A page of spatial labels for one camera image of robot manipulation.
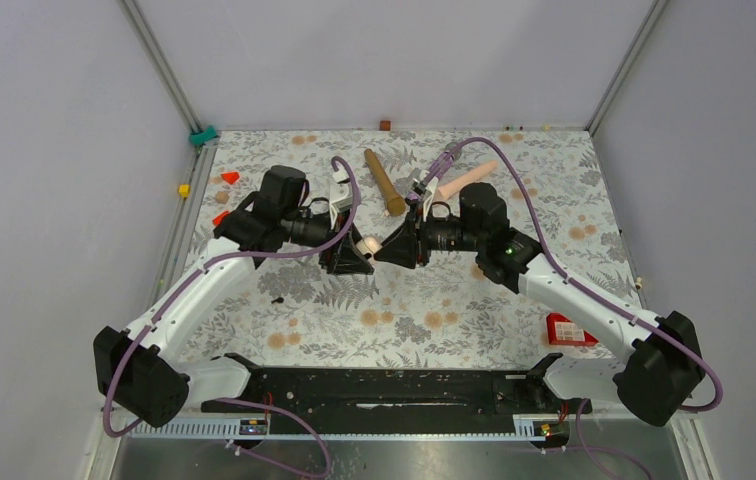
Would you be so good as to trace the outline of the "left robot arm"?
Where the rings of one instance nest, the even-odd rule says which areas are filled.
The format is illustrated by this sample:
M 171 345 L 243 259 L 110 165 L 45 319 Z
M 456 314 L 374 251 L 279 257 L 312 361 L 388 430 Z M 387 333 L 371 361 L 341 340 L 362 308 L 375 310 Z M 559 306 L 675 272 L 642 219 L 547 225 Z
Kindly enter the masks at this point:
M 264 385 L 237 360 L 183 363 L 181 353 L 222 298 L 250 279 L 266 259 L 315 256 L 332 275 L 370 275 L 374 268 L 357 248 L 354 225 L 361 193 L 350 165 L 332 159 L 328 210 L 307 204 L 304 172 L 275 165 L 258 190 L 225 213 L 195 263 L 140 317 L 124 329 L 103 328 L 93 341 L 97 386 L 105 397 L 102 421 L 112 437 L 119 405 L 152 427 L 169 423 L 186 406 L 227 398 L 250 411 L 263 401 Z

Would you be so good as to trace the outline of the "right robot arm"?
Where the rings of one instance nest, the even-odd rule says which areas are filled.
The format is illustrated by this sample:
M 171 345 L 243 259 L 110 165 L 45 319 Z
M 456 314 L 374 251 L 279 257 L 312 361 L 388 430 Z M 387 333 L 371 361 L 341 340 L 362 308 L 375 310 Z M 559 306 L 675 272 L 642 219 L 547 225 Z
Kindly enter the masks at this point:
M 488 183 L 461 190 L 458 214 L 436 217 L 411 205 L 374 260 L 408 269 L 434 251 L 472 252 L 491 282 L 548 306 L 599 341 L 619 361 L 585 369 L 547 367 L 527 386 L 529 402 L 551 412 L 566 399 L 619 401 L 643 422 L 661 427 L 707 374 L 693 322 L 672 311 L 660 316 L 632 307 L 546 256 L 542 244 L 511 227 L 507 205 Z

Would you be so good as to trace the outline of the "beige charging case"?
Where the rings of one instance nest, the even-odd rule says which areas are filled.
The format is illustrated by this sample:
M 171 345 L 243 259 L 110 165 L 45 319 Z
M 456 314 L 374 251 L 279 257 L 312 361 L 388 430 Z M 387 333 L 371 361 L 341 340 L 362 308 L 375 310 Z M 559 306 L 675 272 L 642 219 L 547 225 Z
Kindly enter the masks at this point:
M 362 237 L 355 245 L 358 252 L 367 260 L 372 260 L 376 253 L 382 249 L 382 243 L 375 237 Z

